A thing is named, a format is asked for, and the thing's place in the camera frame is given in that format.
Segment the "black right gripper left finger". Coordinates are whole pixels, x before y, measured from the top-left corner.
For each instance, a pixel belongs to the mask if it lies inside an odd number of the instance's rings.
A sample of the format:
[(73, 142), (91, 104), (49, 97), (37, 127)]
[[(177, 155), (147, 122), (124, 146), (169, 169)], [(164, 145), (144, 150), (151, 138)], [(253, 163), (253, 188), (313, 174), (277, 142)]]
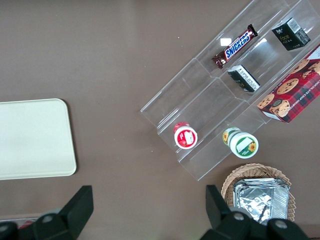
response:
[(58, 212), (48, 213), (33, 224), (36, 240), (76, 240), (94, 210), (93, 188), (82, 186)]

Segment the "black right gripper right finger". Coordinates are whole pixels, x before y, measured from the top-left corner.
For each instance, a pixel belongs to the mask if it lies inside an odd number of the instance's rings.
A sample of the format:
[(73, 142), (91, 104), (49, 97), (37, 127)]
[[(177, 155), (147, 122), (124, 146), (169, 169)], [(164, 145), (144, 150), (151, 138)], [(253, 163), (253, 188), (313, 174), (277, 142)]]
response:
[(251, 219), (242, 212), (231, 211), (215, 185), (207, 185), (206, 213), (211, 224), (200, 240), (249, 240)]

